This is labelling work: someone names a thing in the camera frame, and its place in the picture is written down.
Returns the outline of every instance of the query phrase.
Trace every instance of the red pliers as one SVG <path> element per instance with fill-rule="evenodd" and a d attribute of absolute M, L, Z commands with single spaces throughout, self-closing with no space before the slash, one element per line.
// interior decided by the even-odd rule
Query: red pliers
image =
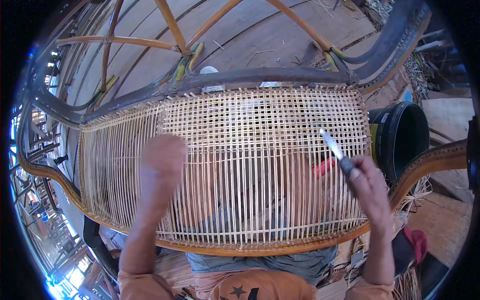
<path fill-rule="evenodd" d="M 320 176 L 323 176 L 326 172 L 330 171 L 330 164 L 332 167 L 335 167 L 335 161 L 331 157 L 322 161 L 320 165 L 316 165 L 312 168 L 312 172 L 317 175 L 317 179 L 320 179 Z"/>

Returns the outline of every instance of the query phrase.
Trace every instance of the knife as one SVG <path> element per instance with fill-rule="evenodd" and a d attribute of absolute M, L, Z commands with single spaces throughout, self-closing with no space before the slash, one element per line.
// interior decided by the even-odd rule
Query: knife
<path fill-rule="evenodd" d="M 356 197 L 357 193 L 355 192 L 355 189 L 350 181 L 350 174 L 352 173 L 352 170 L 355 168 L 355 166 L 348 157 L 343 155 L 343 152 L 340 147 L 338 147 L 338 144 L 325 130 L 320 129 L 319 133 L 324 138 L 325 142 L 330 147 L 335 157 L 338 159 L 338 165 L 340 166 L 340 169 L 342 170 L 345 178 L 347 179 L 348 188 L 350 188 L 353 196 Z"/>

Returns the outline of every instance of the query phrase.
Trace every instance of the woven cane seat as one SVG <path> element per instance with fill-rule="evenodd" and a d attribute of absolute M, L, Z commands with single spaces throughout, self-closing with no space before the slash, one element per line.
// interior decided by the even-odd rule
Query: woven cane seat
<path fill-rule="evenodd" d="M 241 256 L 335 244 L 366 219 L 330 165 L 335 158 L 319 128 L 346 155 L 371 155 L 367 113 L 353 88 L 237 90 L 140 104 L 81 128 L 81 205 L 127 233 L 140 201 L 142 147 L 169 133 L 185 139 L 188 154 L 158 225 L 159 245 Z"/>

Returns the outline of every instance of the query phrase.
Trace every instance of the person's left hand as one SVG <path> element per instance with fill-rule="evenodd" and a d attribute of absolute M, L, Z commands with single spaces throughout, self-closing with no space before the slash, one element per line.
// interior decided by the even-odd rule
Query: person's left hand
<path fill-rule="evenodd" d="M 183 139 L 169 134 L 156 136 L 145 145 L 140 166 L 142 217 L 163 215 L 180 183 L 186 152 Z"/>

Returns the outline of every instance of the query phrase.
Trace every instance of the white shoe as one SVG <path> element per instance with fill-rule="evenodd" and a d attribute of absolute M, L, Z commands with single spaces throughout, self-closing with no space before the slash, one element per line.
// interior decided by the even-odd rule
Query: white shoe
<path fill-rule="evenodd" d="M 264 81 L 260 85 L 260 87 L 281 87 L 282 85 L 280 84 L 279 81 Z"/>
<path fill-rule="evenodd" d="M 201 70 L 200 70 L 200 74 L 210 74 L 210 73 L 218 73 L 218 70 L 215 69 L 214 67 L 212 66 L 206 66 L 206 67 L 203 67 Z M 218 92 L 218 91 L 225 91 L 225 86 L 224 85 L 214 85 L 214 86 L 206 86 L 206 87 L 202 87 L 202 92 L 205 93 L 205 92 Z"/>

